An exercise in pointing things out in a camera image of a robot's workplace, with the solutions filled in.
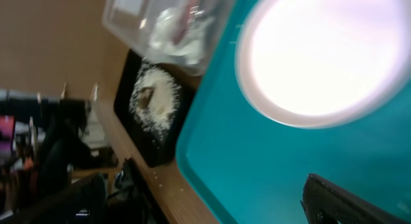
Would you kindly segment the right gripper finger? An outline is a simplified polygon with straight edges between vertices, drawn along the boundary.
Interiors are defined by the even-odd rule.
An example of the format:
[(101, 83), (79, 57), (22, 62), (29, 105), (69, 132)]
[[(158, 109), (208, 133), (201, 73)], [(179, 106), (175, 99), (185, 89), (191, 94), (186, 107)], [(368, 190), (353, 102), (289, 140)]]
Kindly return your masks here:
[(408, 224), (313, 173), (303, 187), (301, 205), (310, 224)]

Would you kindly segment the pink plate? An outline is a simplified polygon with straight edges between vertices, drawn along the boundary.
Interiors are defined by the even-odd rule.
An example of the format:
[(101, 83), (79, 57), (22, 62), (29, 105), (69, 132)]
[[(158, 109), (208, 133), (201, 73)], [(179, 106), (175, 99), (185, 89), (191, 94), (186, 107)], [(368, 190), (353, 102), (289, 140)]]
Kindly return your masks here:
[(357, 120), (410, 79), (410, 0), (259, 0), (236, 77), (254, 109), (282, 125)]

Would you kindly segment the white napkin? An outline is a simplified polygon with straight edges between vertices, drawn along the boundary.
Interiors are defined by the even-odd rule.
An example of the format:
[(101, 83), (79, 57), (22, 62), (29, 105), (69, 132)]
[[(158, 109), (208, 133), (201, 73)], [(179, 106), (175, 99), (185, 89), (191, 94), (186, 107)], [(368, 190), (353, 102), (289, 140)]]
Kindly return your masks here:
[(153, 61), (194, 66), (206, 55), (206, 33), (215, 21), (212, 15), (197, 11), (183, 19), (182, 10), (168, 8), (156, 18), (148, 41), (148, 54)]

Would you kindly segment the red snack wrapper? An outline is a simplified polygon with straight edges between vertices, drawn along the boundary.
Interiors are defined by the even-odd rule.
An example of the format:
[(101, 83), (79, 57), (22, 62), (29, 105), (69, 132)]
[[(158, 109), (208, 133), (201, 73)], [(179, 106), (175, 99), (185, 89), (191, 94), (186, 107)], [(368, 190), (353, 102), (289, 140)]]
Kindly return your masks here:
[(180, 12), (178, 26), (172, 38), (174, 45), (182, 42), (192, 24), (204, 13), (204, 0), (187, 0), (186, 5)]

